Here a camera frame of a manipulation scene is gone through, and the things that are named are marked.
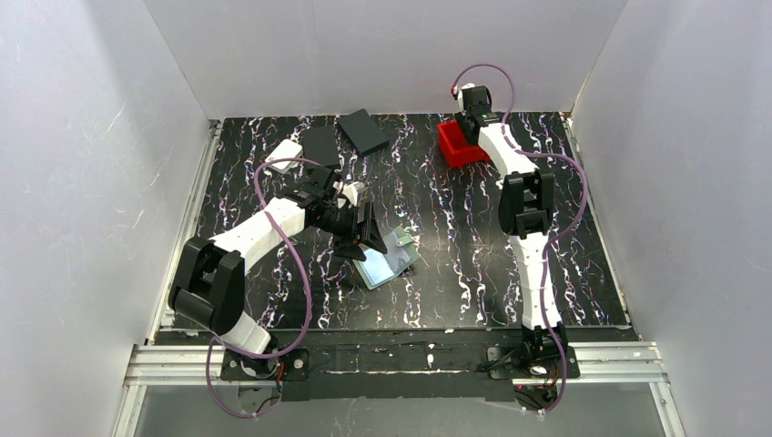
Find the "mint green card holder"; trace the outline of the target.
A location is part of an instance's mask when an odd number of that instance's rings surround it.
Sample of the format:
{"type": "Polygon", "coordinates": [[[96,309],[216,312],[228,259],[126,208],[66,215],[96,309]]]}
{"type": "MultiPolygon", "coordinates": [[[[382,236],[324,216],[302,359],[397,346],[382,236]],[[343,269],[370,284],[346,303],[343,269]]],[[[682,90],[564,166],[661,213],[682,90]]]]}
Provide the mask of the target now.
{"type": "Polygon", "coordinates": [[[396,279],[419,258],[418,241],[403,227],[397,227],[384,238],[387,253],[365,249],[364,261],[354,260],[354,268],[360,274],[368,290],[396,279]]]}

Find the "red plastic bin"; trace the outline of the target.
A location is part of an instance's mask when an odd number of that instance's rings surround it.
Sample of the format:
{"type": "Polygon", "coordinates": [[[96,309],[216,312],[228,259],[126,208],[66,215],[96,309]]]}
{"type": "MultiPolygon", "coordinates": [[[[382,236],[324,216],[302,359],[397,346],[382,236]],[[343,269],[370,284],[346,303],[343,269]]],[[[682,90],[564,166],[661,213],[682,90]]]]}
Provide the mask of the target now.
{"type": "Polygon", "coordinates": [[[439,148],[448,166],[462,168],[478,162],[488,162],[489,156],[477,145],[470,145],[456,121],[437,125],[439,148]]]}

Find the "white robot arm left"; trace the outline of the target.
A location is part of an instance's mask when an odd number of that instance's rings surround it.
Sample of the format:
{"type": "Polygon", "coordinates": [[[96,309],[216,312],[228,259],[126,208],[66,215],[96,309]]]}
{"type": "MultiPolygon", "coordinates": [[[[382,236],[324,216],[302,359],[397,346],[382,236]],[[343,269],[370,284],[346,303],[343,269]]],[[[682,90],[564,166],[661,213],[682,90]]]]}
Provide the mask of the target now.
{"type": "Polygon", "coordinates": [[[300,334],[282,350],[267,350],[271,336],[245,310],[246,275],[280,245],[300,257],[292,237],[308,228],[332,236],[334,255],[358,261],[364,250],[388,252],[373,206],[356,198],[355,185],[345,185],[339,171],[307,160],[310,170],[296,186],[271,200],[259,197],[260,210],[235,228],[215,237],[188,239],[180,253],[168,294],[168,306],[178,315],[213,333],[216,340],[251,359],[271,359],[300,345],[312,317],[310,279],[300,273],[306,314],[300,334]]]}

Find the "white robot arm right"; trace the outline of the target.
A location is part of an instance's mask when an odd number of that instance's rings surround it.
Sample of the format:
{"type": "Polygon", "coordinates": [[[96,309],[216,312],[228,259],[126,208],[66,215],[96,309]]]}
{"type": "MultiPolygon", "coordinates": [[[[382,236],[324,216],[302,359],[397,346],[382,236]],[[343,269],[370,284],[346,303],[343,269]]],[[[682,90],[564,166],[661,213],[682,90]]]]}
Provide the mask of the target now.
{"type": "Polygon", "coordinates": [[[554,175],[542,172],[513,139],[510,127],[492,110],[486,86],[453,86],[464,137],[492,161],[501,180],[499,226],[513,248],[523,293],[522,326],[534,351],[566,345],[552,295],[546,256],[554,215],[554,175]]]}

